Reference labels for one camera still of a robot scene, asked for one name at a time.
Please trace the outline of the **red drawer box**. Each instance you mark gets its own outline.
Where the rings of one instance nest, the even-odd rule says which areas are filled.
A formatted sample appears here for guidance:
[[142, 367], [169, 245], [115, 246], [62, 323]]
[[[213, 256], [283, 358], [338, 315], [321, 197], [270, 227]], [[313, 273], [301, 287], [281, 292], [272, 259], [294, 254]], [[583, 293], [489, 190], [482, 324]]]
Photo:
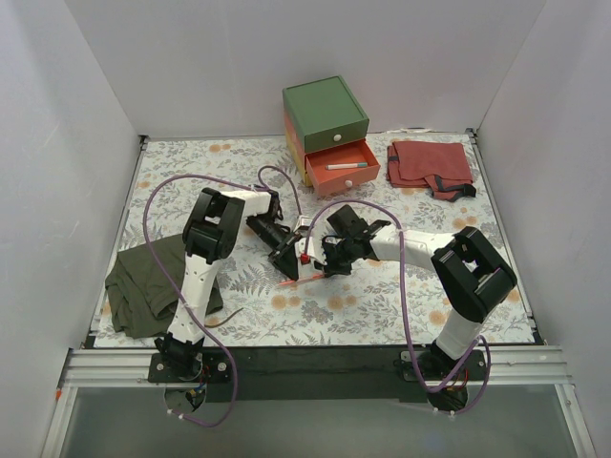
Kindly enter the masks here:
[[344, 193], [378, 176], [380, 164], [364, 139], [307, 154], [287, 112], [284, 132], [304, 185], [318, 197]]

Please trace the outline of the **yellow drawer box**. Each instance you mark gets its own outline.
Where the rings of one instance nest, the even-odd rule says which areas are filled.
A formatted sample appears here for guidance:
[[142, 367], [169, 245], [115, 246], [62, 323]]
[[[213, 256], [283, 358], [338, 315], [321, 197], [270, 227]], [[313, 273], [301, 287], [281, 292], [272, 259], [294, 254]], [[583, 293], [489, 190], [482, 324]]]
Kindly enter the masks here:
[[303, 184], [306, 187], [312, 187], [313, 183], [306, 170], [306, 162], [305, 162], [306, 156], [305, 156], [305, 153], [303, 151], [301, 144], [297, 140], [294, 140], [289, 134], [285, 135], [285, 140], [286, 140], [287, 148], [289, 152], [291, 153], [291, 156], [299, 171]]

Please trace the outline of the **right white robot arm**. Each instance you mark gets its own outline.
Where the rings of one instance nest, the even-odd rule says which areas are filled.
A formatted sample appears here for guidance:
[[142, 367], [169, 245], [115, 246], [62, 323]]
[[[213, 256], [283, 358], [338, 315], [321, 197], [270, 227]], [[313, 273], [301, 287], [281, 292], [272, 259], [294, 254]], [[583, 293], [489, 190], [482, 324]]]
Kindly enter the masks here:
[[448, 380], [464, 371], [468, 348], [517, 285], [514, 270], [481, 231], [401, 231], [383, 219], [367, 223], [347, 204], [327, 223], [332, 241], [321, 242], [321, 268], [328, 277], [350, 274], [357, 260], [402, 261], [437, 275], [453, 310], [432, 344], [433, 371]]

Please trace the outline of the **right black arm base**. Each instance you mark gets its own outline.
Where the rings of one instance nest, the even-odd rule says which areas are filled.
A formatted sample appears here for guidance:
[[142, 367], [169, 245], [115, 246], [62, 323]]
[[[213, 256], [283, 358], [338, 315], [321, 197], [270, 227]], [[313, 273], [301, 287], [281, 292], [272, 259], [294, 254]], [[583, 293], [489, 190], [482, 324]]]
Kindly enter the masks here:
[[[419, 345], [414, 349], [417, 364], [423, 379], [432, 383], [442, 381], [449, 375], [455, 367], [457, 361], [447, 357], [436, 345]], [[417, 382], [415, 368], [411, 361], [411, 354], [408, 350], [400, 353], [399, 359], [394, 362], [398, 367], [403, 379], [409, 382]], [[467, 376], [468, 380], [482, 381], [485, 375], [486, 359], [481, 350], [473, 350], [461, 369], [454, 375], [454, 381], [463, 381]]]

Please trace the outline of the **green drawer box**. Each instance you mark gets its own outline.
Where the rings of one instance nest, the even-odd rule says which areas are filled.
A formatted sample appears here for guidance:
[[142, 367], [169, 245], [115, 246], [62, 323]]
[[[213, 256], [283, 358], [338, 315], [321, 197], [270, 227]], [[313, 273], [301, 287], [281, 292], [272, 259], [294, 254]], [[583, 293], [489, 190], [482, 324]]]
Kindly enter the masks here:
[[306, 154], [366, 137], [369, 117], [341, 75], [283, 88], [284, 110]]

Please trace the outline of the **teal capped white marker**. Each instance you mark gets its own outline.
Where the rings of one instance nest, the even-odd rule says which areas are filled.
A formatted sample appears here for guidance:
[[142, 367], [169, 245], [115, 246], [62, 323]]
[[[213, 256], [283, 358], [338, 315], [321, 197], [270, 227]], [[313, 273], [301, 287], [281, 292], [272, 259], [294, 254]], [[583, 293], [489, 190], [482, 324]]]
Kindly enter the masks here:
[[356, 168], [366, 168], [368, 167], [367, 162], [351, 162], [351, 163], [335, 163], [326, 165], [326, 170], [346, 170], [346, 169], [356, 169]]

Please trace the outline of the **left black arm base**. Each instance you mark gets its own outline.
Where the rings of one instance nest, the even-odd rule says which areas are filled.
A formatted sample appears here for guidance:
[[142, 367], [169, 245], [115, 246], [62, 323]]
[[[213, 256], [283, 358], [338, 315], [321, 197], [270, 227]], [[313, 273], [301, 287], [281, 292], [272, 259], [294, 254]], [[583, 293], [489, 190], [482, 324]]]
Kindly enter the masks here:
[[149, 383], [224, 384], [233, 379], [232, 365], [220, 348], [204, 347], [203, 341], [182, 343], [171, 334], [155, 338], [154, 344]]

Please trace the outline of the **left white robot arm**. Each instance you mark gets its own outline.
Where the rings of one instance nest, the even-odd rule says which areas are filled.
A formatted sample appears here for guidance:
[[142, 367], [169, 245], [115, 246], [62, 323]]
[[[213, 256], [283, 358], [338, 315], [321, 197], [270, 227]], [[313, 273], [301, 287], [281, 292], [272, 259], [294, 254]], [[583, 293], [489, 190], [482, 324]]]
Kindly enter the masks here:
[[168, 327], [172, 339], [196, 344], [204, 336], [205, 319], [221, 262], [232, 253], [242, 225], [249, 227], [270, 249], [268, 259], [284, 276], [299, 279], [295, 243], [300, 236], [280, 224], [283, 213], [272, 190], [221, 193], [205, 188], [182, 233], [185, 273], [181, 298]]

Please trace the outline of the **orange pen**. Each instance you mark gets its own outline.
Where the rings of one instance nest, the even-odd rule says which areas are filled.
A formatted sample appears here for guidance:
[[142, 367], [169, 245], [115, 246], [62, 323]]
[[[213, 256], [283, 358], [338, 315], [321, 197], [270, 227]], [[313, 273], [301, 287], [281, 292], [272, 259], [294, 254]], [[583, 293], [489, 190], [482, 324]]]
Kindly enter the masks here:
[[314, 276], [307, 277], [307, 278], [299, 278], [297, 280], [282, 281], [278, 283], [278, 286], [289, 286], [289, 285], [302, 284], [302, 283], [307, 283], [311, 281], [321, 280], [321, 279], [324, 279], [325, 277], [326, 277], [325, 274], [316, 274]]

